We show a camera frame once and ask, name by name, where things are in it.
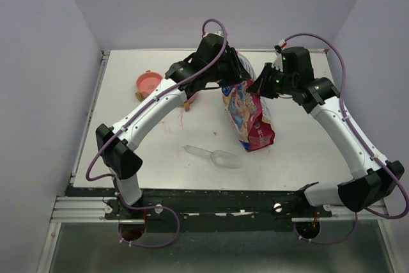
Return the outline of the pink bowl left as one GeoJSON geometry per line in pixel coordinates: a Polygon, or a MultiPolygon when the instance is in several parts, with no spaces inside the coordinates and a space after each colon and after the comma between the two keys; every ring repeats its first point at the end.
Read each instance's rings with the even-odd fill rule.
{"type": "Polygon", "coordinates": [[[162,75],[150,70],[147,70],[145,73],[141,74],[135,82],[135,96],[138,101],[142,102],[146,97],[148,97],[160,84],[162,79],[162,75]]]}

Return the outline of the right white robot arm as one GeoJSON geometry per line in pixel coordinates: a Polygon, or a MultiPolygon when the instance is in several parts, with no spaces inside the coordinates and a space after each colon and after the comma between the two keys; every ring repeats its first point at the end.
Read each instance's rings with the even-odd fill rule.
{"type": "Polygon", "coordinates": [[[353,177],[344,183],[304,187],[304,195],[294,200],[298,215],[307,217],[323,205],[345,206],[360,212],[390,195],[396,187],[395,179],[405,172],[400,161],[386,158],[359,128],[351,129],[354,120],[341,110],[339,90],[330,79],[314,76],[306,48],[283,49],[273,63],[265,63],[247,92],[270,99],[291,96],[327,132],[353,177]]]}

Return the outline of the clear plastic scoop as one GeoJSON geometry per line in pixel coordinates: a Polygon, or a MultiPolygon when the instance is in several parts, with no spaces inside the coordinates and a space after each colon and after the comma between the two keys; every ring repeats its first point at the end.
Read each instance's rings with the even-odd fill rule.
{"type": "Polygon", "coordinates": [[[187,153],[210,160],[216,166],[229,169],[238,169],[242,166],[240,158],[232,153],[220,150],[208,151],[191,145],[184,146],[187,153]]]}

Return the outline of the pink bowl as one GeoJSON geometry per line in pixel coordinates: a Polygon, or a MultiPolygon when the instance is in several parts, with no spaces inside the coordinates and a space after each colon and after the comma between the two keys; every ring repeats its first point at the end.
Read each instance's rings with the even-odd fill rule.
{"type": "Polygon", "coordinates": [[[193,94],[193,95],[187,100],[187,102],[188,102],[189,104],[192,104],[192,103],[195,101],[195,99],[196,99],[196,93],[193,94]]]}
{"type": "Polygon", "coordinates": [[[150,70],[147,70],[145,73],[141,74],[135,82],[135,96],[138,101],[142,102],[146,97],[148,97],[160,84],[162,79],[162,75],[150,70]]]}

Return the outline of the pink bowl right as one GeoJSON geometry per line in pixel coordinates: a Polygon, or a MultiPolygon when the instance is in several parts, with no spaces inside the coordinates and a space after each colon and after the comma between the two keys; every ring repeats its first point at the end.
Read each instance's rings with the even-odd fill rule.
{"type": "Polygon", "coordinates": [[[195,101],[195,99],[196,99],[196,93],[193,94],[193,95],[187,100],[187,102],[188,102],[189,104],[192,104],[192,103],[195,101]]]}

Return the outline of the pink pet food bag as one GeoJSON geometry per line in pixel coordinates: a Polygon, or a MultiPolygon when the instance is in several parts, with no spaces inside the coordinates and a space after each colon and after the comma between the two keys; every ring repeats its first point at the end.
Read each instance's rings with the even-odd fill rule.
{"type": "Polygon", "coordinates": [[[256,74],[249,60],[237,54],[250,79],[222,88],[222,100],[236,136],[246,152],[266,148],[274,143],[275,129],[265,99],[247,92],[256,74]]]}

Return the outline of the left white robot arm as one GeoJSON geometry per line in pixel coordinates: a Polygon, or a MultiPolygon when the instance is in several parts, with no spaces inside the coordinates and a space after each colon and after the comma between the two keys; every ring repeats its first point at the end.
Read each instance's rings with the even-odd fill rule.
{"type": "Polygon", "coordinates": [[[137,172],[143,161],[135,153],[148,133],[173,109],[183,105],[207,84],[225,88],[251,79],[237,51],[225,38],[205,35],[195,52],[173,63],[153,92],[111,127],[96,129],[97,156],[110,170],[120,199],[120,212],[129,219],[142,209],[137,172]]]}

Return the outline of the wooden bowl stand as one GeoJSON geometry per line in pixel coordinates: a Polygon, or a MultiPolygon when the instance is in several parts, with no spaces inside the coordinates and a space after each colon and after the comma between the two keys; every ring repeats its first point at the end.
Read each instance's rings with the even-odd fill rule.
{"type": "Polygon", "coordinates": [[[137,111],[142,114],[167,114],[177,107],[189,111],[190,104],[187,100],[193,95],[190,90],[192,81],[178,80],[175,75],[162,77],[160,84],[140,103],[137,111]]]}

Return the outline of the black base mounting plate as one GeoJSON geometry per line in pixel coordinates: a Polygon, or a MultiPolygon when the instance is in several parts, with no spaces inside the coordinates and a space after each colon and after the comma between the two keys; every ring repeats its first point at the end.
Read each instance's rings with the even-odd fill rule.
{"type": "Polygon", "coordinates": [[[66,196],[101,198],[103,217],[121,226],[147,226],[150,233],[292,230],[292,220],[309,222],[331,217],[323,207],[308,204],[302,191],[220,191],[143,189],[134,209],[125,208],[110,188],[69,186],[66,196]]]}

